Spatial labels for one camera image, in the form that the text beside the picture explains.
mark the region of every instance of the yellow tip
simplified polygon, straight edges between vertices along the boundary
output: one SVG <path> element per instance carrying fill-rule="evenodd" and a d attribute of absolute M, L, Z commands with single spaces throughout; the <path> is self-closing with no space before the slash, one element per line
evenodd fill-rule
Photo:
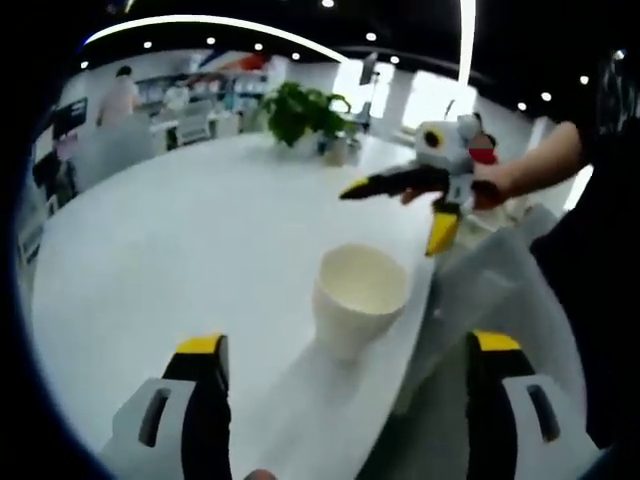
<path fill-rule="evenodd" d="M 427 245 L 427 256 L 442 253 L 449 248 L 458 233 L 460 217 L 452 213 L 435 213 Z"/>
<path fill-rule="evenodd" d="M 496 350 L 520 350 L 520 344 L 508 335 L 501 333 L 485 332 L 482 330 L 474 330 L 473 334 L 480 343 L 480 350 L 496 351 Z"/>
<path fill-rule="evenodd" d="M 176 353 L 213 353 L 218 346 L 221 333 L 208 335 L 206 337 L 193 337 L 182 342 L 176 348 Z"/>
<path fill-rule="evenodd" d="M 340 194 L 341 196 L 344 195 L 345 193 L 353 190 L 354 188 L 358 188 L 361 187 L 363 185 L 366 185 L 367 183 L 369 183 L 369 179 L 368 178 L 361 178 L 360 180 L 357 180 L 356 182 L 352 183 L 349 188 L 344 189 L 344 191 Z"/>

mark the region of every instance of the person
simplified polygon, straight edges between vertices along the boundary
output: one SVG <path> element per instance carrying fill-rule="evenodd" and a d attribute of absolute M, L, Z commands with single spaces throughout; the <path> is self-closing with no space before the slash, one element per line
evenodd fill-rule
<path fill-rule="evenodd" d="M 530 250 L 571 323 L 587 386 L 587 432 L 600 448 L 626 440 L 629 417 L 640 404 L 638 372 L 631 370 L 638 365 L 632 344 L 638 316 L 632 291 L 640 161 L 637 55 L 607 55 L 586 110 L 560 123 L 537 148 L 519 160 L 475 170 L 477 178 L 498 186 L 498 197 L 475 199 L 476 208 L 491 209 L 593 166 L 575 208 Z M 421 193 L 405 192 L 402 202 Z"/>
<path fill-rule="evenodd" d="M 131 78 L 132 70 L 128 65 L 118 69 L 116 81 L 111 85 L 100 102 L 96 124 L 116 125 L 140 105 L 138 87 Z"/>
<path fill-rule="evenodd" d="M 178 79 L 164 94 L 164 108 L 179 112 L 189 104 L 189 88 L 183 78 Z"/>

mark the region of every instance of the green leaves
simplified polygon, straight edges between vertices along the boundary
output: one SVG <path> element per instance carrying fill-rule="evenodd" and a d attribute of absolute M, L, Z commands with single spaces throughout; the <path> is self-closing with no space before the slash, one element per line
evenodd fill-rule
<path fill-rule="evenodd" d="M 273 136 L 292 147 L 308 130 L 322 132 L 328 138 L 335 138 L 345 130 L 347 121 L 330 108 L 334 101 L 343 102 L 351 111 L 342 95 L 326 95 L 317 89 L 304 89 L 295 82 L 285 82 L 263 99 L 261 109 L 269 115 L 268 127 Z"/>

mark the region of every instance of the red object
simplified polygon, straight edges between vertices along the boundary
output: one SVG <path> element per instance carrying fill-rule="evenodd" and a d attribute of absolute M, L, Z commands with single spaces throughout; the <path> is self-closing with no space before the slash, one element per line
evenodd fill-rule
<path fill-rule="evenodd" d="M 471 155 L 474 162 L 482 163 L 483 165 L 495 165 L 498 163 L 498 157 L 490 148 L 470 148 L 469 155 Z"/>

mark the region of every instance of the human arm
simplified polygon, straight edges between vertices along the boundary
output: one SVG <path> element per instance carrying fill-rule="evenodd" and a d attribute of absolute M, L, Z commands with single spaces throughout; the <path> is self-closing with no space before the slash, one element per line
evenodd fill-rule
<path fill-rule="evenodd" d="M 578 128 L 571 122 L 563 122 L 521 159 L 480 168 L 476 174 L 496 183 L 506 200 L 556 185 L 578 173 L 582 167 Z"/>

